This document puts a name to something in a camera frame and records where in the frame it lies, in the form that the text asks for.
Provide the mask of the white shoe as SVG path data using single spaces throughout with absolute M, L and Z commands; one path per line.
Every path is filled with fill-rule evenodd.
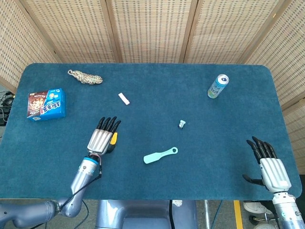
M 254 214 L 272 214 L 272 212 L 267 209 L 264 205 L 260 202 L 244 202 L 243 203 L 244 209 L 250 213 Z

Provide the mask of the metal table leg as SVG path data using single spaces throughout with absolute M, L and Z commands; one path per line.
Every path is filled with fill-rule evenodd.
M 204 200 L 204 215 L 205 215 L 205 228 L 210 229 L 210 216 L 209 216 L 209 202 L 208 200 Z

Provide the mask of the black caster wheel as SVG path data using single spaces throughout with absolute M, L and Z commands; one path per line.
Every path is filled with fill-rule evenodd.
M 252 225 L 257 226 L 260 222 L 269 223 L 269 221 L 271 219 L 269 219 L 268 217 L 260 218 L 260 217 L 254 216 L 254 215 L 250 215 L 248 217 L 248 220 Z

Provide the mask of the mint green brush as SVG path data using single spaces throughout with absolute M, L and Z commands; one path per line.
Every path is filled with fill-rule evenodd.
M 150 164 L 153 162 L 156 162 L 158 160 L 160 160 L 161 158 L 165 157 L 165 156 L 169 156 L 169 155 L 174 155 L 178 153 L 178 148 L 177 147 L 172 147 L 166 151 L 163 152 L 155 152 L 149 155 L 146 155 L 143 157 L 143 161 L 145 164 Z

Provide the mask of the blue felt table cover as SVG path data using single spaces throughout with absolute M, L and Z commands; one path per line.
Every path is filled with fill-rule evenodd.
M 220 74 L 229 83 L 209 98 Z M 54 88 L 65 91 L 66 116 L 27 119 L 29 93 Z M 0 143 L 0 198 L 69 197 L 95 127 L 115 116 L 121 120 L 116 147 L 102 157 L 102 177 L 88 186 L 86 198 L 269 200 L 266 188 L 243 178 L 261 177 L 246 142 L 253 136 L 274 147 L 292 183 L 289 193 L 302 193 L 265 66 L 33 63 L 23 72 Z M 177 154 L 144 163 L 144 156 L 172 147 Z

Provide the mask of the light blue drink can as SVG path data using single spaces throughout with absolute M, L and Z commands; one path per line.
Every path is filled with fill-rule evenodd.
M 207 91 L 207 96 L 209 98 L 216 98 L 221 91 L 228 85 L 229 77 L 226 74 L 220 74 L 216 77 L 212 85 Z

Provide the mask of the small white pink eraser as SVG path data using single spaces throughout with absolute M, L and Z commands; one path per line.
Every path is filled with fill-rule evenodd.
M 125 97 L 125 95 L 123 93 L 119 93 L 118 96 L 125 103 L 125 105 L 129 105 L 130 104 L 130 101 Z

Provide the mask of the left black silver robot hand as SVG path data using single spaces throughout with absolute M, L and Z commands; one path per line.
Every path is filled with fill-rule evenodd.
M 110 141 L 121 123 L 121 120 L 116 119 L 116 116 L 113 118 L 102 117 L 100 119 L 87 145 L 87 151 L 90 155 L 102 156 L 111 153 L 115 149 L 116 145 L 111 145 Z

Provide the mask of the grey-blue robot torso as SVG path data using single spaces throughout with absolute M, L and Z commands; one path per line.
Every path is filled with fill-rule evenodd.
M 100 200 L 95 229 L 198 229 L 194 200 Z

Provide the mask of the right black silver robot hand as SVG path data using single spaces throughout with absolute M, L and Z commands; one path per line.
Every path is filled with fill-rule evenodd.
M 286 168 L 282 160 L 277 157 L 273 146 L 255 136 L 246 142 L 259 165 L 261 178 L 254 179 L 243 174 L 244 180 L 250 184 L 264 186 L 271 193 L 287 192 L 292 185 Z

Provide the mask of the blue cookie box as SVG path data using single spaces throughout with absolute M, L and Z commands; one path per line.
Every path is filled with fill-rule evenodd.
M 66 96 L 62 88 L 29 93 L 27 119 L 45 121 L 66 116 Z

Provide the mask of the woven bamboo folding screen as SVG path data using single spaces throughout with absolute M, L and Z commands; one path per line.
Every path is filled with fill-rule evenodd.
M 305 175 L 305 0 L 0 0 L 0 86 L 34 62 L 264 65 Z

